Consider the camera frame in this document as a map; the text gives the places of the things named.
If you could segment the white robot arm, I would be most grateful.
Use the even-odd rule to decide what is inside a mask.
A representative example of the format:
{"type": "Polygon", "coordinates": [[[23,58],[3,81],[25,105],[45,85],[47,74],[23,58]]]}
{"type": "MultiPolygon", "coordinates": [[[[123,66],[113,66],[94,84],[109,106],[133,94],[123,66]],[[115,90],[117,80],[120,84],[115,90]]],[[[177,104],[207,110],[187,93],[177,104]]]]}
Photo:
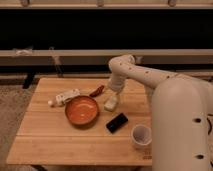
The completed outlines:
{"type": "Polygon", "coordinates": [[[114,57],[108,66],[112,91],[122,91],[128,78],[153,89],[153,171],[211,171],[207,116],[213,114],[213,84],[138,66],[131,55],[114,57]]]}

